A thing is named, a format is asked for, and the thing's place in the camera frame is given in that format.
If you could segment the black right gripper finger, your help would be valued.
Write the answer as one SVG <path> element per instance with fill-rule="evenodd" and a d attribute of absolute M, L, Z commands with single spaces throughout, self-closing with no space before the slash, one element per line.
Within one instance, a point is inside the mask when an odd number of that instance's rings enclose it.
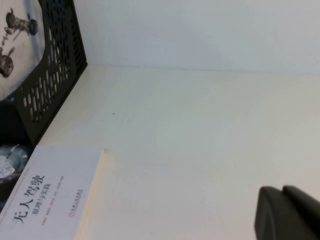
<path fill-rule="evenodd" d="M 259 189 L 254 230 L 257 240 L 318 240 L 320 201 L 293 185 Z"/>

